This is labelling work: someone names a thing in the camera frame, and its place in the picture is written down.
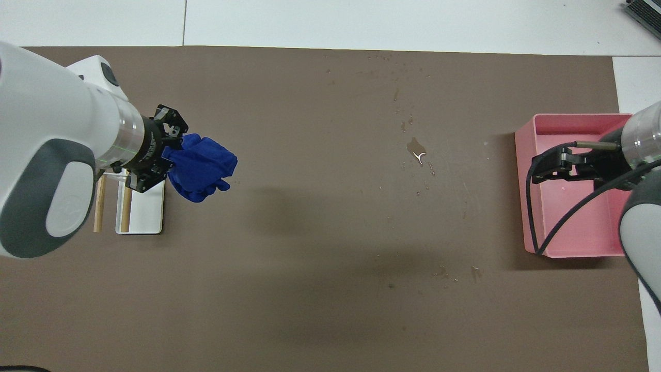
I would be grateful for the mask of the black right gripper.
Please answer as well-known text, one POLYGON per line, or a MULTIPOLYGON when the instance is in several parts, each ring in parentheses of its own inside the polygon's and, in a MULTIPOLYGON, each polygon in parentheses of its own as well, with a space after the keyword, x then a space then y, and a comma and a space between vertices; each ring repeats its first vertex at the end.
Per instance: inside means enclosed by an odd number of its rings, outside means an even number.
POLYGON ((566 182, 593 180, 593 188, 601 188, 607 182, 628 172, 628 162, 621 150, 622 129, 612 130, 602 136, 599 142, 611 142, 618 145, 613 151, 592 150, 588 158, 582 153, 574 153, 571 147, 560 148, 560 167, 537 166, 532 171, 532 184, 546 181, 563 180, 566 182), (588 163, 592 168, 576 169, 575 166, 588 163))

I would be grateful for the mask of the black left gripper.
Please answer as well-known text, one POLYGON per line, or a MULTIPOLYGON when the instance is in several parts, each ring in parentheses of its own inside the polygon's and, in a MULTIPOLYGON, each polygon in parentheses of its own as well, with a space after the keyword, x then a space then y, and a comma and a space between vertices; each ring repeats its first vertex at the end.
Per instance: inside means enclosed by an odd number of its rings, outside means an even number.
POLYGON ((126 187, 138 193, 167 178, 173 162, 156 162, 161 158, 167 137, 183 137, 189 127, 177 109, 158 104, 155 120, 142 118, 126 146, 126 187))

